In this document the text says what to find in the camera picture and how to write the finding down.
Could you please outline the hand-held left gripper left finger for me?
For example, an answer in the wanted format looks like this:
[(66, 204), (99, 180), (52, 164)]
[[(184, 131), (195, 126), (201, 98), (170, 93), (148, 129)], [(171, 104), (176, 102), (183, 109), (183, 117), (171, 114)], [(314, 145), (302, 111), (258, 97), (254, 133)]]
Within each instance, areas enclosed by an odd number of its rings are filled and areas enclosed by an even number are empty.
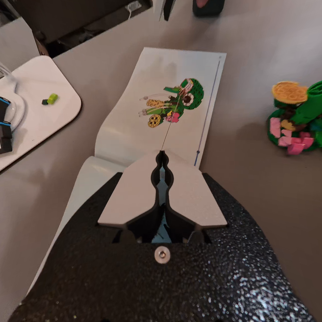
[(142, 242), (152, 242), (163, 217), (158, 184), (163, 152), (155, 150), (128, 166), (109, 197), (98, 225), (130, 231)]

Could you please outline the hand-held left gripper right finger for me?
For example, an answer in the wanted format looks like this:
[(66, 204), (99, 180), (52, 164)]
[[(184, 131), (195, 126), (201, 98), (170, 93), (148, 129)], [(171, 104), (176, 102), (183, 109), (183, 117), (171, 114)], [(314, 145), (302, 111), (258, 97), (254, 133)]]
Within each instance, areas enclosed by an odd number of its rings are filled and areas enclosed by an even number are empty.
[(198, 167), (171, 151), (162, 151), (167, 185), (166, 230), (172, 243), (189, 240), (191, 234), (204, 236), (207, 229), (227, 226), (216, 199)]

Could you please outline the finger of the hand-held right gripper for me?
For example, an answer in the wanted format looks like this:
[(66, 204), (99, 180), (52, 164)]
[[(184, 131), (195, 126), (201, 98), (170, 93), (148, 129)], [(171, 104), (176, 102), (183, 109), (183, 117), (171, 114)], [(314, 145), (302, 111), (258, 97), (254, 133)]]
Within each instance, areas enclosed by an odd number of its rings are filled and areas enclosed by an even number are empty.
[(165, 21), (168, 21), (174, 5), (175, 5), (175, 0), (159, 0), (158, 1), (158, 20), (160, 21), (161, 18), (163, 18)]

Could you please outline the lego instruction booklet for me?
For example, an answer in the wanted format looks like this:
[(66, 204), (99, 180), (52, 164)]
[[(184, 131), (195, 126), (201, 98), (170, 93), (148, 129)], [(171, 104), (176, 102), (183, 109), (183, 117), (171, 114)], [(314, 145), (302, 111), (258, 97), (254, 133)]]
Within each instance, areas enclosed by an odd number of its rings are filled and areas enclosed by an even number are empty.
[(118, 172), (155, 150), (200, 166), (226, 53), (145, 47), (121, 98), (99, 129), (94, 156), (78, 173), (54, 242), (72, 215)]

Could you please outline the green lego flower model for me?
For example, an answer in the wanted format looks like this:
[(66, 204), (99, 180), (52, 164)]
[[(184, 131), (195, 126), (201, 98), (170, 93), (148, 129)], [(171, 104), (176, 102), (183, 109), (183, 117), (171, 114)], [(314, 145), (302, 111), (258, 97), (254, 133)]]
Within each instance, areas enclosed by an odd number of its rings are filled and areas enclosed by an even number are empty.
[(272, 86), (276, 110), (268, 117), (268, 139), (287, 155), (322, 147), (322, 82), (310, 87), (281, 81)]

